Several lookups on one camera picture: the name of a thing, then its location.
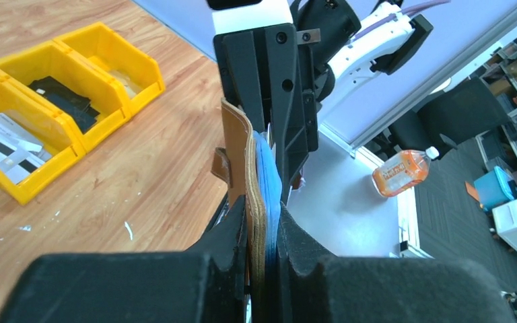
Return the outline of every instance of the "leather strap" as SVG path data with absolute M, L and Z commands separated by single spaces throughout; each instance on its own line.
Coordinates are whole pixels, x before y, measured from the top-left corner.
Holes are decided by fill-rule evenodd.
M 266 211 L 256 176 L 256 143 L 252 125 L 241 109 L 221 101 L 225 149 L 217 148 L 211 173 L 229 185 L 229 205 L 246 195 L 249 267 L 253 316 L 259 314 L 265 285 Z

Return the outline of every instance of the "wooden table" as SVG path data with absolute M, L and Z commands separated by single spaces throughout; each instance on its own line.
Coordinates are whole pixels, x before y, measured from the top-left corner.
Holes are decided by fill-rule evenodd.
M 209 173 L 222 142 L 217 67 L 135 4 L 0 0 L 0 57 L 98 20 L 160 64 L 167 91 L 25 207 L 0 191 L 0 307 L 41 254 L 189 247 L 225 194 Z

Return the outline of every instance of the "yellow plastic bin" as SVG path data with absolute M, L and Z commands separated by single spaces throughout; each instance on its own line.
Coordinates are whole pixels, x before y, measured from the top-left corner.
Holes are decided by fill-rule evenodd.
M 121 96 L 130 100 L 132 115 L 165 90 L 158 62 L 101 22 L 55 38 L 55 42 L 73 49 L 71 56 L 83 64 L 113 77 L 121 85 Z
M 14 184 L 0 170 L 0 189 L 9 193 L 21 205 L 33 199 L 55 178 L 78 162 L 85 149 L 73 134 L 71 118 L 49 110 L 0 77 L 0 113 L 12 118 L 43 143 L 52 155 L 43 166 L 34 170 L 19 184 Z
M 112 80 L 90 69 L 68 55 L 70 50 L 53 41 L 42 43 L 21 53 L 0 59 L 0 76 L 8 79 L 21 92 L 55 113 L 62 110 L 30 89 L 33 81 L 51 76 L 72 92 L 89 98 L 99 112 L 96 123 L 82 133 L 72 120 L 71 127 L 79 136 L 86 151 L 91 151 L 117 128 L 125 124 L 131 113 Z

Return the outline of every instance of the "office chair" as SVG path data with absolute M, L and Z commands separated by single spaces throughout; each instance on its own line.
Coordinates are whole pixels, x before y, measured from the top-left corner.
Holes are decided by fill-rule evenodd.
M 464 81 L 439 95 L 417 112 L 410 110 L 389 126 L 391 136 L 376 142 L 378 153 L 394 154 L 401 149 L 425 149 L 434 146 L 443 158 L 457 145 L 510 121 L 489 88 L 478 78 Z

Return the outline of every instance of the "orange bottle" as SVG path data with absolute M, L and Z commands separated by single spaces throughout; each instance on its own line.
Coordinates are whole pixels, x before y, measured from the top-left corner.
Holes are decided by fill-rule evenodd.
M 437 157 L 439 151 L 435 147 L 400 151 L 374 170 L 374 185 L 382 196 L 394 197 L 423 182 L 429 175 L 431 161 Z

